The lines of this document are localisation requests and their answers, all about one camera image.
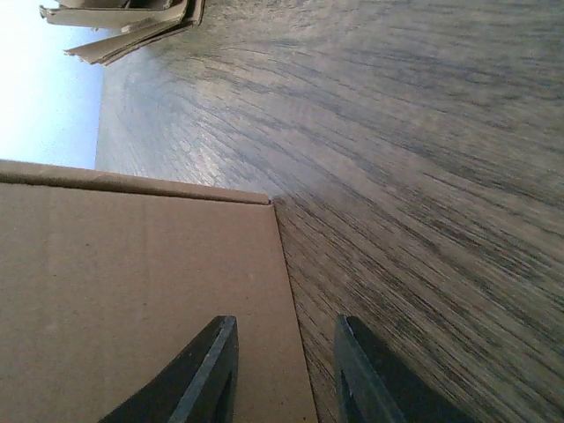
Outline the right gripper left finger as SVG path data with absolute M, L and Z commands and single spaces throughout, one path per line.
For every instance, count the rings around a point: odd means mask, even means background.
M 237 319 L 218 315 L 103 422 L 231 422 L 238 379 Z

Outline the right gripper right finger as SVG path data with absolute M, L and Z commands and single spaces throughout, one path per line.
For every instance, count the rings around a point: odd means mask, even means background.
M 428 386 L 356 316 L 337 316 L 333 352 L 342 422 L 475 420 Z

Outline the brown cardboard box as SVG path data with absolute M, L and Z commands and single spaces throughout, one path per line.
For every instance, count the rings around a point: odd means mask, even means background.
M 316 421 L 266 195 L 2 162 L 2 421 L 102 419 L 219 315 L 235 420 Z

